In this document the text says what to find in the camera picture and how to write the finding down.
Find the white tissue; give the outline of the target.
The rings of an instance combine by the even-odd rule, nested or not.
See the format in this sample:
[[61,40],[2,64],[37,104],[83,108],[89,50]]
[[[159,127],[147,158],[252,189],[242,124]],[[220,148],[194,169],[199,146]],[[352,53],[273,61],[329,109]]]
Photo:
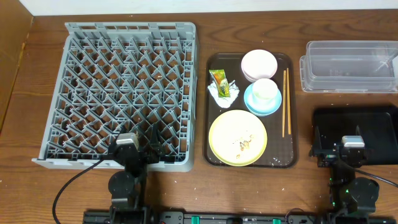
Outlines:
[[230,96],[221,97],[218,95],[218,89],[216,87],[216,83],[212,81],[212,83],[208,86],[208,90],[215,100],[216,104],[221,108],[229,108],[233,102],[237,99],[239,95],[239,88],[235,84],[235,81],[229,83],[229,94]]

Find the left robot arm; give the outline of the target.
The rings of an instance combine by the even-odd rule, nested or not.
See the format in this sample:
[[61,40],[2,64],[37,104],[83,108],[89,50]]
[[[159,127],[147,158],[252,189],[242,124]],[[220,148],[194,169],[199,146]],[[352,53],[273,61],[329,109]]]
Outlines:
[[108,147],[108,157],[124,167],[111,176],[108,190],[111,193],[111,223],[158,223],[159,216],[144,205],[147,166],[156,164],[165,155],[160,143],[159,124],[152,127],[149,149],[144,149],[137,133],[122,128]]

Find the green snack wrapper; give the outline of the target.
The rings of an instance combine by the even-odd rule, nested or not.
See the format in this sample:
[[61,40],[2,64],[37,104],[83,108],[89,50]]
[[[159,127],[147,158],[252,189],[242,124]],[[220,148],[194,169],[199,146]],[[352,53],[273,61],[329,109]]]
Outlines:
[[224,70],[209,70],[209,73],[216,83],[219,97],[230,97],[229,82]]

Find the light blue saucer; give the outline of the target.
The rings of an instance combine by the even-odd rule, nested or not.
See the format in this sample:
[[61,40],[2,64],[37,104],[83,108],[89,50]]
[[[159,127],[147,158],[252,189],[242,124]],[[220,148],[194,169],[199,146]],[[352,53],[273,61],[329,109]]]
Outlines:
[[253,93],[253,83],[249,85],[244,92],[244,104],[246,108],[256,116],[267,116],[275,113],[282,104],[282,95],[279,90],[277,90],[276,96],[264,103],[259,100],[255,100]]

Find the white cup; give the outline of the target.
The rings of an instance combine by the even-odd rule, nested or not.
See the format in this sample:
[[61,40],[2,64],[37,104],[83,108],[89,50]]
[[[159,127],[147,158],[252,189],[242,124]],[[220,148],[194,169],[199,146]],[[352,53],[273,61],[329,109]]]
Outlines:
[[263,104],[277,96],[279,89],[276,83],[268,78],[258,79],[253,83],[252,96],[255,103]]

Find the pink bowl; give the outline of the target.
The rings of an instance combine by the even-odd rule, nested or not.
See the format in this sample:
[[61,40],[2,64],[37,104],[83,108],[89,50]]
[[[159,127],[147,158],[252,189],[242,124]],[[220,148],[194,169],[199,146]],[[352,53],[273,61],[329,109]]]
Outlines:
[[249,82],[262,78],[272,78],[277,71],[276,57],[261,49],[252,50],[244,55],[241,61],[241,70]]

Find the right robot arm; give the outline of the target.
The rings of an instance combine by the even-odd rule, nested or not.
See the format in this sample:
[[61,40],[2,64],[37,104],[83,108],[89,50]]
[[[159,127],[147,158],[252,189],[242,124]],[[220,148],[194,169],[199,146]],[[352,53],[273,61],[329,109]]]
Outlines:
[[360,135],[343,136],[331,149],[322,148],[319,127],[310,155],[317,158],[318,167],[330,169],[330,197],[337,209],[337,217],[367,218],[376,211],[379,184],[366,177],[356,177],[356,172],[367,161],[365,143]]

